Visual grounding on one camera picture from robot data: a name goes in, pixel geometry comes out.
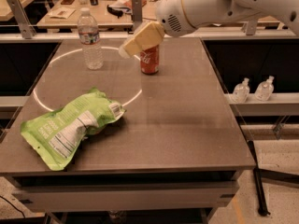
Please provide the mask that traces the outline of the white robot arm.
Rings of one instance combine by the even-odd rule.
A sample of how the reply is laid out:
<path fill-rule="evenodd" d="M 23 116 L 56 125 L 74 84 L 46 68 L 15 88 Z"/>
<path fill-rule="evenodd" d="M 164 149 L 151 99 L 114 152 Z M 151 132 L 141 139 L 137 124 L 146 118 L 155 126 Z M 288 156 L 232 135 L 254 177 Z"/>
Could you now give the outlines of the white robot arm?
<path fill-rule="evenodd" d="M 299 35 L 299 0 L 160 0 L 156 20 L 142 23 L 119 47 L 123 58 L 162 43 L 165 35 L 191 34 L 209 24 L 271 16 Z"/>

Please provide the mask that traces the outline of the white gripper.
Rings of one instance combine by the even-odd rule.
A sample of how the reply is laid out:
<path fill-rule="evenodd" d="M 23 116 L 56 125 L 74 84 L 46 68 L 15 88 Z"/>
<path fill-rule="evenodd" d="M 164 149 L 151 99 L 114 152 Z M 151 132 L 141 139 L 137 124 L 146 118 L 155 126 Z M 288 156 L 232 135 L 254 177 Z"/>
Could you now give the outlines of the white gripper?
<path fill-rule="evenodd" d="M 193 33 L 198 29 L 191 22 L 195 9 L 196 0 L 161 0 L 156 8 L 157 21 L 143 22 L 119 47 L 120 56 L 130 58 L 161 44 L 165 33 L 173 37 Z"/>

